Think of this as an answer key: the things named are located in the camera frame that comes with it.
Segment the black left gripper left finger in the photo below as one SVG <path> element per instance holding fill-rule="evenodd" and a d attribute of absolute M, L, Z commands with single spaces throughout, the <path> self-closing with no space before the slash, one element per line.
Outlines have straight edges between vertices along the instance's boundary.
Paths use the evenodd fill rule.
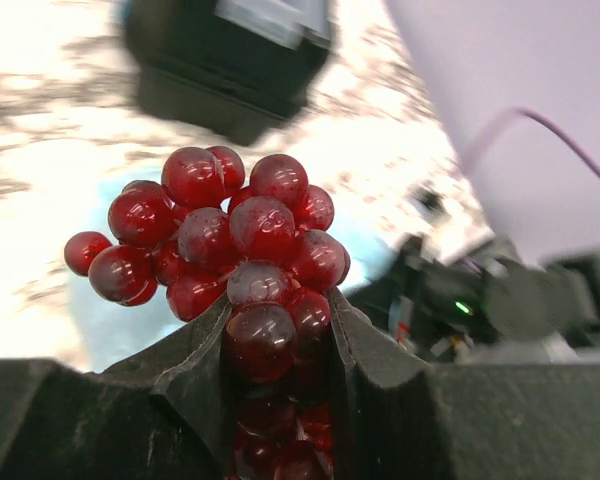
<path fill-rule="evenodd" d="M 220 346 L 230 306 L 105 371 L 0 360 L 0 479 L 219 479 L 233 411 Z"/>

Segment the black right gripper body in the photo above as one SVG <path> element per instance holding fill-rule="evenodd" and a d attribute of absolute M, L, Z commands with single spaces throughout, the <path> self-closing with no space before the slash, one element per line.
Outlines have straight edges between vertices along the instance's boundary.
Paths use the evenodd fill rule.
<path fill-rule="evenodd" d="M 457 341 L 490 343 L 479 273 L 423 256 L 424 239 L 409 237 L 384 273 L 349 294 L 349 302 L 410 353 L 453 360 Z"/>

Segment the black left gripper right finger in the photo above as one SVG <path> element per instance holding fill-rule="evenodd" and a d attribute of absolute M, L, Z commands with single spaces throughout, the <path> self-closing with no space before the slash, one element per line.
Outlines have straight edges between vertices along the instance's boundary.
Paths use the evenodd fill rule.
<path fill-rule="evenodd" d="M 339 479 L 600 479 L 600 365 L 428 364 L 331 292 Z"/>

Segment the dark red fake grapes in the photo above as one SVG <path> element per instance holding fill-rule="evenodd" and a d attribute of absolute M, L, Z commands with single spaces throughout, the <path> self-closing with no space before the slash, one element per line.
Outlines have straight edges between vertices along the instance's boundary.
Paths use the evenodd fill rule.
<path fill-rule="evenodd" d="M 326 295 L 350 266 L 329 233 L 334 216 L 329 194 L 289 155 L 246 169 L 231 148 L 184 147 L 159 181 L 121 190 L 107 233 L 82 231 L 65 244 L 67 267 L 114 304 L 143 305 L 164 288 L 188 323 L 229 301 L 221 354 L 241 391 L 235 479 L 333 475 Z"/>

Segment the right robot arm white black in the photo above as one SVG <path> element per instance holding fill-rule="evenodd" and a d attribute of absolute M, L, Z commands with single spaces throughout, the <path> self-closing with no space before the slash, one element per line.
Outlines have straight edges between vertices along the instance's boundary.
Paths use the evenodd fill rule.
<path fill-rule="evenodd" d="M 443 263 L 411 237 L 347 298 L 429 362 L 600 361 L 600 248 L 533 267 L 497 237 Z"/>

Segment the black plastic toolbox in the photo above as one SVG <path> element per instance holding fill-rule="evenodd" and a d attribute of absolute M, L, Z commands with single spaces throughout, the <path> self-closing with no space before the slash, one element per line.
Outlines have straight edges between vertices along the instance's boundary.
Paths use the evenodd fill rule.
<path fill-rule="evenodd" d="M 308 104 L 334 40 L 328 1 L 127 1 L 145 113 L 248 146 Z"/>

